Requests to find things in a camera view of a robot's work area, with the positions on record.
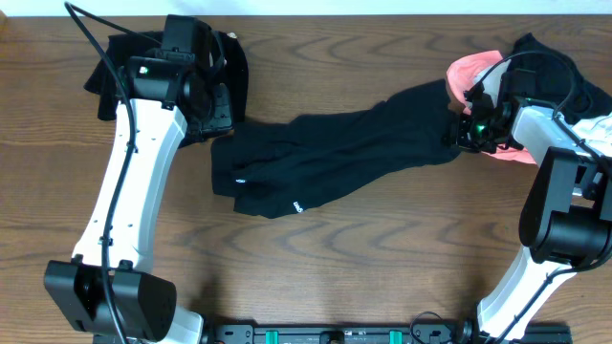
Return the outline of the black crumpled garment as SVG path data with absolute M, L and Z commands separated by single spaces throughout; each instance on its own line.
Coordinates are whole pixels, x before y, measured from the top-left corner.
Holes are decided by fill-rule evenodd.
M 561 109 L 569 124 L 611 113 L 611 96 L 585 79 L 569 56 L 540 43 L 531 33 L 515 41 L 512 54 L 518 53 L 521 55 L 511 59 L 508 70 L 535 73 L 536 99 L 560 104 L 575 86 L 574 93 Z

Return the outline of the black velvet buttoned garment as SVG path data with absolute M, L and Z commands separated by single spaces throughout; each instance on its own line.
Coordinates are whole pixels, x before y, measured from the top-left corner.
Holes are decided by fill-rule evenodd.
M 197 110 L 208 107 L 215 85 L 229 88 L 233 125 L 245 119 L 249 70 L 239 42 L 208 24 L 173 16 L 162 32 L 111 35 L 106 55 L 84 89 L 100 96 L 98 118 L 114 120 L 122 101 L 113 75 L 118 75 L 130 99 L 152 100 L 163 110 L 180 110 L 187 128 L 180 147 L 195 141 L 190 123 Z

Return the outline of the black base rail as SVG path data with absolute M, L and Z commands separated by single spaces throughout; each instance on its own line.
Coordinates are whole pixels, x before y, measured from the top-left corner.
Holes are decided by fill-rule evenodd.
M 103 320 L 102 332 L 87 329 L 83 321 L 76 321 L 75 329 L 93 334 L 93 343 L 121 343 L 114 326 Z M 127 339 L 129 343 L 225 343 L 225 344 L 406 344 L 406 343 L 495 343 L 484 334 L 476 332 L 475 324 L 466 320 L 463 324 L 442 319 L 415 318 L 407 326 L 366 327 L 316 327 L 277 326 L 265 327 L 254 323 L 218 324 L 204 323 L 203 331 L 196 337 L 194 331 L 170 330 L 163 341 L 153 342 L 144 334 Z M 571 344 L 570 328 L 559 324 L 529 325 L 521 339 L 505 339 L 500 343 Z

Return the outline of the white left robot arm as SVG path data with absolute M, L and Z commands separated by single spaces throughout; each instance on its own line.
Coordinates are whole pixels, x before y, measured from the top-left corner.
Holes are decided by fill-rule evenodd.
M 200 343 L 205 320 L 152 274 L 156 223 L 177 150 L 234 124 L 219 32 L 170 15 L 150 57 L 112 68 L 120 101 L 110 160 L 91 219 L 44 286 L 68 323 L 106 343 Z

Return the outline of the white garment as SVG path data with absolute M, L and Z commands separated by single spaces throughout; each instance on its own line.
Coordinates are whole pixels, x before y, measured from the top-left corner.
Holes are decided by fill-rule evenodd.
M 485 74 L 492 68 L 494 63 L 478 62 L 474 72 L 467 72 L 468 81 L 475 85 L 480 81 Z M 493 107 L 496 107 L 499 88 L 501 85 L 501 76 L 508 70 L 510 61 L 503 62 L 496 67 L 482 82 L 484 93 L 492 99 Z M 576 124 L 572 125 L 572 129 L 579 135 L 580 138 L 586 139 L 588 143 L 593 143 L 602 153 L 611 155 L 611 111 L 605 110 L 602 116 L 595 118 L 583 118 Z M 521 163 L 535 164 L 532 156 L 527 152 L 526 148 L 521 150 L 509 148 L 503 150 L 498 148 L 494 154 L 489 154 L 493 158 L 502 161 L 518 161 Z

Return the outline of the black polo shirt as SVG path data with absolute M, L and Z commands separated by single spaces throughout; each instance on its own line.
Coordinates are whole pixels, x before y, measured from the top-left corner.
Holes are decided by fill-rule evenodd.
M 234 211 L 268 219 L 342 198 L 396 171 L 453 161 L 444 144 L 455 115 L 446 82 L 399 92 L 368 110 L 242 122 L 211 145 L 215 194 Z

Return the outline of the coral pink garment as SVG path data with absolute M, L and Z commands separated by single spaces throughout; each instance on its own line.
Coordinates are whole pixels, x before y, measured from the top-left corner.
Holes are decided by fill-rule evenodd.
M 485 51 L 466 55 L 449 65 L 447 69 L 448 87 L 453 97 L 462 104 L 463 108 L 461 111 L 463 114 L 471 114 L 471 103 L 465 99 L 464 93 L 471 89 L 501 59 L 501 52 Z M 493 102 L 497 101 L 501 76 L 506 72 L 509 64 L 509 61 L 502 63 L 484 80 L 485 92 L 491 96 Z M 503 150 L 498 148 L 494 154 L 488 153 L 488 156 L 502 161 L 536 164 L 526 149 L 509 148 L 508 150 Z

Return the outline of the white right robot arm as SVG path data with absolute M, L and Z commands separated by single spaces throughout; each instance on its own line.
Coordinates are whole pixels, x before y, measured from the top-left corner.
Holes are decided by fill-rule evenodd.
M 521 247 L 456 343 L 569 343 L 564 325 L 531 320 L 552 293 L 611 258 L 611 160 L 564 120 L 562 106 L 536 98 L 532 71 L 504 73 L 496 96 L 478 80 L 465 92 L 470 115 L 451 126 L 449 142 L 491 153 L 524 148 L 538 171 L 519 219 Z

